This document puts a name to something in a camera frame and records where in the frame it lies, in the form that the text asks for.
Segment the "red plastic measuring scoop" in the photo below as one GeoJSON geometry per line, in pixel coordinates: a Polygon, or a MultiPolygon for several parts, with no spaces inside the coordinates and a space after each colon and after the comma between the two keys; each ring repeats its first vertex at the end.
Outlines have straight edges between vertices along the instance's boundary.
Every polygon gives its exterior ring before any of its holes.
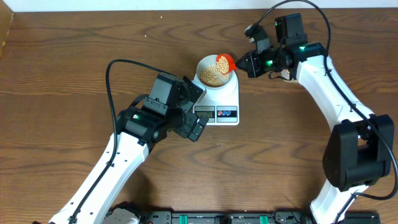
{"type": "Polygon", "coordinates": [[[232,72],[233,70],[237,69],[236,64],[235,64],[232,56],[230,56],[230,54],[217,55],[216,68],[223,75],[226,75],[226,74],[232,72]]]}

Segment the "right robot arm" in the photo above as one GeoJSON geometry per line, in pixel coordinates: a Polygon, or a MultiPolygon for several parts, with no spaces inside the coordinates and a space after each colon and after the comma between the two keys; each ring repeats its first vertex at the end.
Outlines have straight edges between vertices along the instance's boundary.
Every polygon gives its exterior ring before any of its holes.
{"type": "Polygon", "coordinates": [[[322,166],[326,181],[310,204],[314,223],[339,223],[357,197],[379,179],[397,172],[392,151],[394,123],[364,106],[333,66],[328,47],[309,42],[300,14],[275,20],[278,47],[255,23],[244,33],[256,48],[236,66],[251,78],[268,74],[302,85],[315,100],[330,127],[322,166]]]}

